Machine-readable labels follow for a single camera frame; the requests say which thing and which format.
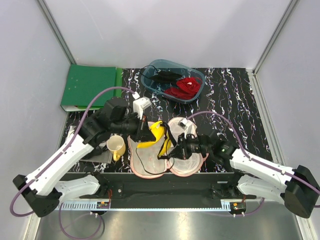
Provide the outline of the yellow bra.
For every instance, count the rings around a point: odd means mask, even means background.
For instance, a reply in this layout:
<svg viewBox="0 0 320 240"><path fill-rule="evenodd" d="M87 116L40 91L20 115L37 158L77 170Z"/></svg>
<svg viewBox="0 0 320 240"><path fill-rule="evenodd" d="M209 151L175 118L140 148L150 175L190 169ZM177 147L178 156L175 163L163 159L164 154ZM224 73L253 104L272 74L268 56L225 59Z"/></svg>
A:
<svg viewBox="0 0 320 240"><path fill-rule="evenodd" d="M163 159L163 156L167 153L168 149L173 146L175 147L177 142L175 140L175 138L172 135L172 132L170 130L170 126L160 120L157 121L155 123L153 123L149 129L151 130L151 132L153 133L153 135L156 137L155 141L150 141L150 142L141 142L137 145L138 149L146 149L149 148L153 145L155 145L156 143L158 143L161 139L164 139L164 142L162 143L159 152L157 154L157 158L158 159Z"/></svg>

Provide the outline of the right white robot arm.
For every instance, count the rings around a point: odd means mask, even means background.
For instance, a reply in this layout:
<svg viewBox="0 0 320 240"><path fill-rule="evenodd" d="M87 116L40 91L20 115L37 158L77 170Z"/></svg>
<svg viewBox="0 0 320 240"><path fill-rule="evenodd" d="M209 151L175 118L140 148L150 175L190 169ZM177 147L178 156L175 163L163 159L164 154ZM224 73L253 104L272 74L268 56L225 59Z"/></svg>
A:
<svg viewBox="0 0 320 240"><path fill-rule="evenodd" d="M235 181L227 185L232 198L252 195L269 199L304 219L317 207L320 186L305 166L292 168L277 164L248 153L230 141L204 134L180 134L168 156L187 160L193 154L201 154L235 172Z"/></svg>

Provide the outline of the pink floral mesh laundry bag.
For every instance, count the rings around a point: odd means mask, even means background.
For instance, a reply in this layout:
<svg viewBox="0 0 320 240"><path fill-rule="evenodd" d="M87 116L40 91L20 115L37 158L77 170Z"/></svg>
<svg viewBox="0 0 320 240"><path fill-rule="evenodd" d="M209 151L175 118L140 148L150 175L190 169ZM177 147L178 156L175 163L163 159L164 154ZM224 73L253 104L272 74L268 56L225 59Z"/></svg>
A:
<svg viewBox="0 0 320 240"><path fill-rule="evenodd" d="M201 169L207 156L201 153L192 153L189 158L171 157L162 159L174 150L174 145L165 133L165 128L160 126L162 122L150 122L149 128L156 135L156 142L135 142L127 138L131 152L130 167L133 173L144 179L154 179L163 176L169 170L179 177L189 177Z"/></svg>

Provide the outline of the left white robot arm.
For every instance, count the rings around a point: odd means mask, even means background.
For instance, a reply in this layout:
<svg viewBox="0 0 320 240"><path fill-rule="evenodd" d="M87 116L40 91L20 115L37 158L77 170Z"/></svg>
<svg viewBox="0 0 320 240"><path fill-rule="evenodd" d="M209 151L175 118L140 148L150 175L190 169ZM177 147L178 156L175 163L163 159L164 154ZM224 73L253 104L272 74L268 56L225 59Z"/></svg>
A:
<svg viewBox="0 0 320 240"><path fill-rule="evenodd" d="M155 141L144 114L150 106L147 97L134 100L132 106L123 98L113 97L91 115L85 113L77 129L57 152L32 173L19 174L13 179L32 212L42 218L65 201L82 196L106 197L109 181L99 173L69 181L61 178L76 162L116 134L127 135L136 142Z"/></svg>

